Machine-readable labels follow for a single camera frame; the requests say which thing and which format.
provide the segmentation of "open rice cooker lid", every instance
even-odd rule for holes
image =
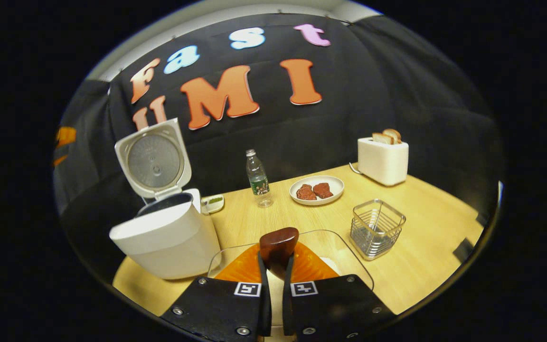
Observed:
[[[179,193],[191,165],[178,119],[148,126],[115,143],[126,179],[139,196],[156,200]]]

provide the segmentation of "pink letter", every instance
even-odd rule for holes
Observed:
[[[294,27],[295,30],[301,31],[306,41],[309,41],[313,45],[328,46],[330,41],[321,39],[318,33],[324,33],[323,30],[315,28],[312,24],[303,24]]]

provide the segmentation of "wire basket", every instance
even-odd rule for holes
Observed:
[[[387,253],[396,243],[406,217],[381,199],[355,206],[350,240],[365,260]]]

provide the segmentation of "bread slice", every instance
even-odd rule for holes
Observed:
[[[387,143],[388,145],[393,145],[394,138],[382,133],[373,133],[373,141],[378,143]]]
[[[387,128],[383,131],[383,134],[391,136],[394,139],[393,143],[402,143],[400,132],[393,130],[392,128]]]

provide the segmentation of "plastic bottle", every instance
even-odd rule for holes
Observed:
[[[246,151],[246,157],[248,158],[246,161],[246,173],[256,205],[261,208],[271,206],[274,201],[269,190],[269,182],[267,181],[263,163],[256,157],[256,152],[253,149]]]

